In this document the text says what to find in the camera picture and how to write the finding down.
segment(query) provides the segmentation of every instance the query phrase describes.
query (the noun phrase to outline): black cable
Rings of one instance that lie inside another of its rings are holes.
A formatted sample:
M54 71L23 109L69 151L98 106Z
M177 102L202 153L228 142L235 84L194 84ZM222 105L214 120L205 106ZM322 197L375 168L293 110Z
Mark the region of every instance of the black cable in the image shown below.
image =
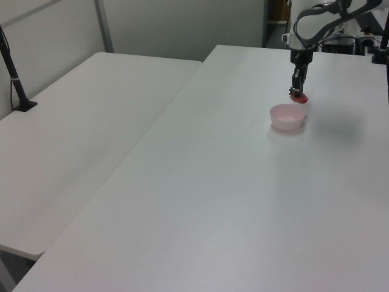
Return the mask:
M354 36L334 36L332 38L326 38L325 40L322 40L318 44L324 44L324 43L327 43L328 41L341 40L343 38L352 38L353 40L357 40L357 38Z
M10 86L11 86L11 90L10 90L11 108L12 108L12 110L14 111L15 108L13 107L13 101L12 101L12 87L13 87L13 86L12 86L12 80L11 80Z
M4 38L4 41L5 41L6 45L7 45L8 51L10 51L10 44L8 43L7 37L5 36L5 33L3 32L1 26L0 26L0 33L1 33L2 37Z

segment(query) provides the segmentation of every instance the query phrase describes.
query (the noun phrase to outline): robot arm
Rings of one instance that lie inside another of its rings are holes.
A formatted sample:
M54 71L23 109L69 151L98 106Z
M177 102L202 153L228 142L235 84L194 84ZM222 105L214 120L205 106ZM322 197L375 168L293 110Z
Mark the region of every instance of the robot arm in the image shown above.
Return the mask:
M342 24L370 10L389 6L389 0L293 0L291 31L287 38L295 64L292 87L300 97L316 45L340 30Z

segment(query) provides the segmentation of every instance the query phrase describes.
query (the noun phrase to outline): metal frame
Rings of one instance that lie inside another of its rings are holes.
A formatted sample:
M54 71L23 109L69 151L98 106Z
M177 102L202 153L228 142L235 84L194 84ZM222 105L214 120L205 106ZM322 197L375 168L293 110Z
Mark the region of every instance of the metal frame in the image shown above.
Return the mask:
M98 25L100 26L100 31L102 33L104 48L107 53L114 52L114 46L112 44L111 34L109 33L108 19L105 12L104 1L103 0L94 0Z

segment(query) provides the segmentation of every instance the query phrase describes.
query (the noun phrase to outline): white partition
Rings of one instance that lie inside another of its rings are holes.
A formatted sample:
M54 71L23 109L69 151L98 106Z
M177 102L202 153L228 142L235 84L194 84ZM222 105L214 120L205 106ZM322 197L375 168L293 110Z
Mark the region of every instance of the white partition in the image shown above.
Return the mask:
M217 44L261 47L264 0L100 0L115 53L204 61Z

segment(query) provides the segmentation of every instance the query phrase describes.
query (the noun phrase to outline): white wall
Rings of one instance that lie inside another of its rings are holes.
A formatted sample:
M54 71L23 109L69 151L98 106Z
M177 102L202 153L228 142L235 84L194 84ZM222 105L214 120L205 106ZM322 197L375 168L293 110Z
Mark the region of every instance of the white wall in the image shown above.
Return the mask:
M217 44L262 46L267 0L102 0L115 53L204 61Z
M104 51L93 0L61 0L6 27L4 33L28 98ZM0 119L11 112L9 81L0 58Z

